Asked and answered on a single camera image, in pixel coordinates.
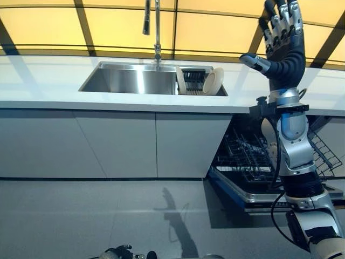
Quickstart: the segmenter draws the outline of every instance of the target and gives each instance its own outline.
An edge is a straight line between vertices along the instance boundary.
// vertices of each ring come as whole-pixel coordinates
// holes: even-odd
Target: robot finger
[[[273,38],[270,28],[267,26],[267,22],[263,17],[259,18],[259,26],[261,27],[266,45],[266,54],[270,55],[273,52]]]
[[[301,34],[303,32],[303,21],[299,5],[296,0],[287,0],[287,3],[291,15],[291,25],[293,25],[292,30],[295,34]]]
[[[288,32],[290,31],[290,16],[289,16],[289,9],[285,2],[285,0],[275,0],[279,15],[280,15],[280,25],[281,25],[281,36],[280,39],[285,41],[288,36]]]
[[[265,2],[265,9],[268,13],[268,17],[271,21],[272,26],[272,37],[273,37],[273,47],[280,46],[280,37],[281,37],[281,24],[280,24],[280,18],[275,13],[274,10],[274,4],[271,0],[266,0]]]

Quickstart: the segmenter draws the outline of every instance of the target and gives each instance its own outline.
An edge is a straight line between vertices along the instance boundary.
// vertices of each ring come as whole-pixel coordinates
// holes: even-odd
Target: dish rack
[[[316,171],[323,181],[334,178],[334,169],[342,162],[313,131],[308,132],[308,139],[314,149]],[[270,183],[274,176],[274,167],[267,153],[266,139],[258,133],[239,134],[235,128],[229,128],[213,161],[222,173],[241,173],[246,182]]]
[[[206,80],[204,70],[182,70],[188,96],[202,96],[203,86]]]

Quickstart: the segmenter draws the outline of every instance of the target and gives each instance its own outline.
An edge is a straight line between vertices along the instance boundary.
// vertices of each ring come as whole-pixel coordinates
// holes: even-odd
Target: plate
[[[222,86],[222,82],[224,79],[224,70],[221,67],[213,69],[211,73],[207,76],[204,86],[203,86],[203,93],[206,96],[215,96],[220,87]]]
[[[176,77],[178,82],[179,94],[187,94],[187,88],[185,86],[183,72],[179,66],[176,66]]]

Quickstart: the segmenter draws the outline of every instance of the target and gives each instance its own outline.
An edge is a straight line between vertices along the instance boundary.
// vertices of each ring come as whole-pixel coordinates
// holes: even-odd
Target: gray floor
[[[1,258],[88,259],[126,243],[159,258],[310,258],[208,182],[0,182]]]

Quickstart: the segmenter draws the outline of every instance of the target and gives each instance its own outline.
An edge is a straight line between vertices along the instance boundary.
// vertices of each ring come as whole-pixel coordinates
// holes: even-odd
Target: countertop
[[[237,63],[164,60],[163,64],[211,65],[224,69],[227,97],[79,92],[100,61],[152,64],[151,59],[0,56],[0,108],[52,108],[152,112],[249,113],[269,95],[268,79]],[[298,87],[308,114],[345,116],[345,72],[306,68]]]

